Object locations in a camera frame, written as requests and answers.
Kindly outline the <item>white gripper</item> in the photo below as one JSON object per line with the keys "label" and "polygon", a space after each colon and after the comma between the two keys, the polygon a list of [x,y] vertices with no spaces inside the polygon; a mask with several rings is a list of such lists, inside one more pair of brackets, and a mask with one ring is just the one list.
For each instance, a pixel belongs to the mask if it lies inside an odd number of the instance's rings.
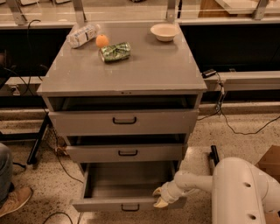
{"label": "white gripper", "polygon": [[153,196],[160,195],[157,202],[154,204],[155,208],[164,208],[168,204],[176,202],[184,194],[184,189],[179,187],[174,181],[166,182],[161,187],[158,187],[154,192]]}

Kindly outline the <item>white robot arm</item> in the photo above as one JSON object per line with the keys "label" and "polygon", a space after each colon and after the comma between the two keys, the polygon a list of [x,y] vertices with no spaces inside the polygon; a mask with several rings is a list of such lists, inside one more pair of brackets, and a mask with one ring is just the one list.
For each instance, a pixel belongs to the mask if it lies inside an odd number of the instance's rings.
{"label": "white robot arm", "polygon": [[167,207],[195,190],[212,195],[212,224],[266,224],[266,214],[280,212],[279,182],[238,157],[222,159],[211,176],[177,171],[153,192],[154,207]]}

